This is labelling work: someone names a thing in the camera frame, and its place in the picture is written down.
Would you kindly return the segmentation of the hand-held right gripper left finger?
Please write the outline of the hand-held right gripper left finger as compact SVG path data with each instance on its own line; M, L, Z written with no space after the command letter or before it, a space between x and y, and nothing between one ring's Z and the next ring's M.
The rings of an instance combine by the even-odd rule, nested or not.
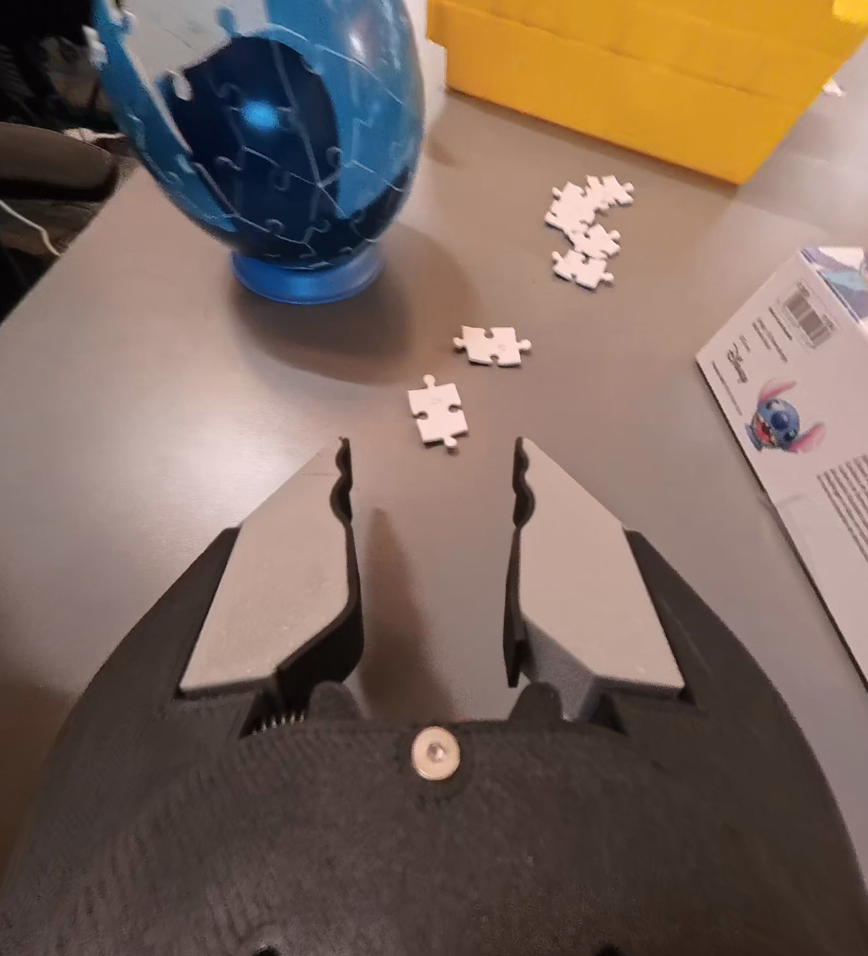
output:
M307 699L352 673L364 646L352 486L340 438L241 523L182 695L269 685L281 699Z

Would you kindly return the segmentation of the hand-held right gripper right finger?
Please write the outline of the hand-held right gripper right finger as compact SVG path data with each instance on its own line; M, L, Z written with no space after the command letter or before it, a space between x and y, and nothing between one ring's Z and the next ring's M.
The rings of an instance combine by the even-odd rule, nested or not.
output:
M622 522L524 437L512 489L508 686L552 687L565 719L592 719L614 691L677 699L685 680Z

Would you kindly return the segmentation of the white puzzle piece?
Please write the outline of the white puzzle piece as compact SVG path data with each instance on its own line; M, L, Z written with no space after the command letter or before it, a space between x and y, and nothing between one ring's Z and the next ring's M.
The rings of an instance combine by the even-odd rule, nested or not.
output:
M570 230L566 236L578 254L596 259L608 259L620 251L620 233L608 231L601 224L581 224L583 229Z
M463 326L452 342L455 352L464 353L470 364L488 367L520 367L523 354L533 348L532 342L519 339L512 327Z
M463 401L455 383L438 383L426 374L424 386L407 392L411 415L422 443L457 452L459 437L468 434Z
M587 176L584 189L585 202L595 212L606 212L614 207L629 207L634 202L635 187L632 183L620 183L613 176Z
M588 188L568 182L551 190L551 202L544 223L561 233L583 233L595 224L599 211L598 195Z
M557 278L588 291L595 291L603 284L613 285L615 281L606 260L587 256L576 249L563 254L554 250L550 254L550 261L552 272Z

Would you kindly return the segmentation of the blue puzzle ball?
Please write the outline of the blue puzzle ball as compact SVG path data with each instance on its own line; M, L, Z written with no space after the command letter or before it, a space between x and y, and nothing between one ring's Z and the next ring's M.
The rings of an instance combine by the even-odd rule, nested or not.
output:
M425 126L400 1L96 1L89 43L120 132L233 252L328 269L373 244Z

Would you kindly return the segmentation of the white puzzle box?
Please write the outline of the white puzzle box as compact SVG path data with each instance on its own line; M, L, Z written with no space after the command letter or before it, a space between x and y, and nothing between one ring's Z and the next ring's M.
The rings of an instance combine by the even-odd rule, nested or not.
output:
M868 690L868 247L804 247L696 358Z

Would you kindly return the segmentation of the grey office chair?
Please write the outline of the grey office chair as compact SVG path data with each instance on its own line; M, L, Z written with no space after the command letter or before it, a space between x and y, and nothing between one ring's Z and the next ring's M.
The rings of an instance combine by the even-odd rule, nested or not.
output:
M102 148L0 122L0 200L101 201L117 179L117 161Z

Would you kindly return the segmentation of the yellow plastic bin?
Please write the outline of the yellow plastic bin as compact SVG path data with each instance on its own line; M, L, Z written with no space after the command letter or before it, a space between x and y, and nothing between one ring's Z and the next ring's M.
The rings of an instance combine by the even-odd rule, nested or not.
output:
M868 2L430 1L446 85L747 182L868 36Z

